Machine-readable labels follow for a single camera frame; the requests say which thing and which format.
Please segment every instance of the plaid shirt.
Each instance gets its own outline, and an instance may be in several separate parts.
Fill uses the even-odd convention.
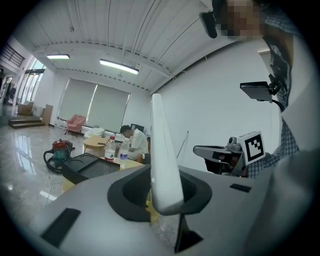
[[[265,23],[270,26],[277,27],[285,32],[300,36],[298,29],[292,23],[292,21],[287,17],[287,15],[280,9],[269,10],[268,6],[264,5],[261,7],[261,10],[265,13]],[[284,55],[279,50],[278,46],[272,44],[271,42],[265,40],[268,44],[271,52],[271,68],[274,72],[277,72],[274,68],[275,59],[277,64],[281,66],[282,76],[284,77],[284,82],[286,87],[282,87],[276,94],[278,101],[284,106],[284,109],[288,106],[288,98],[291,89],[291,67],[288,64],[288,61]],[[272,153],[266,153],[265,157],[248,165],[248,178],[255,179],[257,178],[259,172],[268,167],[275,167],[278,161],[284,157],[292,156],[298,151],[298,146],[296,140],[291,133],[288,125],[282,119],[282,130],[281,130],[281,144],[280,146]]]

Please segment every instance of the man sitting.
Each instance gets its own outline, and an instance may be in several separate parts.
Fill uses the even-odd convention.
[[[131,130],[129,125],[123,125],[120,129],[120,133],[130,139],[131,147],[129,148],[128,158],[131,160],[137,160],[140,154],[147,154],[148,141],[146,136],[138,129]]]

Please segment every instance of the fluorescent light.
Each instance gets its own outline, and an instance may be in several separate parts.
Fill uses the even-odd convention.
[[[120,69],[120,70],[123,70],[123,71],[127,71],[127,72],[130,72],[130,73],[135,74],[135,75],[137,75],[138,72],[139,72],[138,69],[135,69],[133,67],[129,67],[129,66],[126,66],[126,65],[122,65],[122,64],[119,64],[119,63],[115,63],[115,62],[112,62],[112,61],[109,61],[109,60],[100,59],[100,64],[106,65],[106,66],[109,66],[109,67],[113,67],[113,68],[116,68],[116,69]]]
[[[46,56],[48,59],[63,59],[69,60],[70,56],[68,54],[50,54]]]

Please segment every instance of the black tray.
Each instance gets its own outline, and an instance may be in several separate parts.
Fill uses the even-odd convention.
[[[84,153],[62,163],[63,176],[74,184],[118,171],[120,164]]]

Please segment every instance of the vacuum hose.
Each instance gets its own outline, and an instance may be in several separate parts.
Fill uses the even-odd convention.
[[[54,161],[54,157],[53,157],[53,156],[51,156],[48,160],[46,159],[46,154],[48,154],[48,153],[54,154],[55,151],[54,151],[54,149],[50,149],[50,150],[45,151],[45,152],[43,153],[43,160],[44,160],[44,162],[45,162],[45,164],[46,164],[46,167],[48,167],[48,169],[49,169],[50,171],[52,171],[52,172],[54,172],[54,173],[56,173],[56,174],[62,174],[62,170],[58,169],[57,167],[53,167],[53,166],[50,164],[51,161]]]

